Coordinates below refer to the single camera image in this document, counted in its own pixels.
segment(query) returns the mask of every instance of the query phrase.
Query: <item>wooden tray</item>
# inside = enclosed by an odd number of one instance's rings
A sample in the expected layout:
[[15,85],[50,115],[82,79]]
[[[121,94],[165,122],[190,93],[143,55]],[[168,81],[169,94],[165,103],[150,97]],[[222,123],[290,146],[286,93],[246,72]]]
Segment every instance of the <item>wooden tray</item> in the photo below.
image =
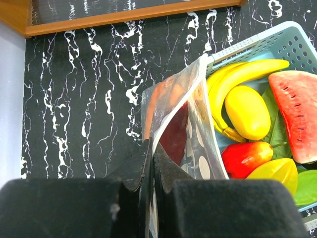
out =
[[0,0],[0,19],[24,37],[241,6],[248,0]]

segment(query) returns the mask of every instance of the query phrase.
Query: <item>leaf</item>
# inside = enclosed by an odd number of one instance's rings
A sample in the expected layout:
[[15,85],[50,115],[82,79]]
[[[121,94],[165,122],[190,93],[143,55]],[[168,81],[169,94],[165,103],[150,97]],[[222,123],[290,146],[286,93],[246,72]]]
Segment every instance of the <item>leaf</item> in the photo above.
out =
[[274,148],[272,159],[275,160],[279,158],[291,158],[292,151],[288,141],[286,125],[276,103],[271,87],[268,87],[266,89],[266,91],[262,95],[262,98],[265,101],[271,117],[271,127],[268,134],[262,139],[262,141],[270,143],[272,146],[282,142],[287,142],[286,145]]
[[294,200],[297,206],[317,202],[317,170],[307,170],[298,174]]

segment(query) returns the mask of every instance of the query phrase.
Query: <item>red object in bag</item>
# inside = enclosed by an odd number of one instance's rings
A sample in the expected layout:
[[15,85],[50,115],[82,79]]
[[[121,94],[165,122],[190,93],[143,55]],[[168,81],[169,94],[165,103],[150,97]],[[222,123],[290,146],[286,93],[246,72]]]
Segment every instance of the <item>red object in bag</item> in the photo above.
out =
[[159,139],[167,155],[178,166],[185,155],[187,140],[186,126],[188,121],[187,102],[177,111]]

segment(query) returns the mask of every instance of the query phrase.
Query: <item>white wall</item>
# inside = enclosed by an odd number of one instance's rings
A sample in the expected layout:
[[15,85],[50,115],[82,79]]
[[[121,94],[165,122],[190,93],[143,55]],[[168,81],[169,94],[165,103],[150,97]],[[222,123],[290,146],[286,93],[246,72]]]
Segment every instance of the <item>white wall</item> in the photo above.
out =
[[20,178],[25,39],[0,21],[0,188]]

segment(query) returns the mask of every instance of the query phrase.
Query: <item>yellow banana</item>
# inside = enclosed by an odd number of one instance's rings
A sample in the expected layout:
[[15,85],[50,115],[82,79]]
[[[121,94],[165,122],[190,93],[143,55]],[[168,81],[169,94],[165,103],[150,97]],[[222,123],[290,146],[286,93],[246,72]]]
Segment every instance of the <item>yellow banana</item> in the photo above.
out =
[[211,90],[211,87],[213,86],[213,84],[221,77],[223,77],[229,70],[245,64],[247,62],[239,62],[239,63],[232,63],[229,64],[221,69],[218,69],[216,72],[214,72],[212,75],[210,75],[210,77],[207,79],[207,90],[208,92]]
[[244,142],[245,139],[234,129],[230,128],[221,116],[221,109],[228,92],[240,83],[263,78],[270,73],[287,68],[289,62],[282,59],[263,59],[241,64],[218,79],[209,91],[209,103],[214,122],[220,132],[226,137]]

